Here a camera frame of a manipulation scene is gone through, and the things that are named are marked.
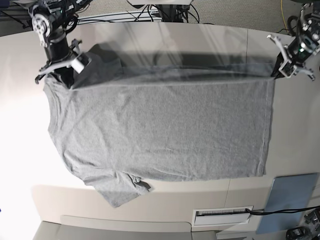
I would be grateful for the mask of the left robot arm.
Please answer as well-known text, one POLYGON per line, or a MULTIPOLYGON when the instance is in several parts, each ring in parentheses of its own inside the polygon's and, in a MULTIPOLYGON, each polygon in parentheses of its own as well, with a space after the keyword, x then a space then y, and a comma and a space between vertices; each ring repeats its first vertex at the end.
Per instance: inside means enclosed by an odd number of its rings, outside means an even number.
POLYGON ((302 0, 301 3, 299 16, 290 16, 287 20, 288 31, 294 37, 289 45, 282 44, 277 36, 267 36, 279 49, 271 73, 274 79, 288 79, 303 73, 315 80, 314 71, 306 68, 306 61, 320 53, 320 2, 302 0))

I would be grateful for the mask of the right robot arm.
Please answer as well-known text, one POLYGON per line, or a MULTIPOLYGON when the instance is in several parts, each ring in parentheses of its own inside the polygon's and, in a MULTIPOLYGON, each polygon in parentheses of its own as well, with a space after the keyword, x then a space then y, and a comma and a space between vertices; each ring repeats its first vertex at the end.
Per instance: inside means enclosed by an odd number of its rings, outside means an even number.
POLYGON ((78 25, 77 12, 87 6, 84 0, 38 0, 29 7, 31 25, 44 48, 47 61, 35 78, 52 75, 58 82, 70 88, 74 84, 74 72, 80 73, 85 65, 80 61, 81 40, 68 44, 67 35, 78 25))

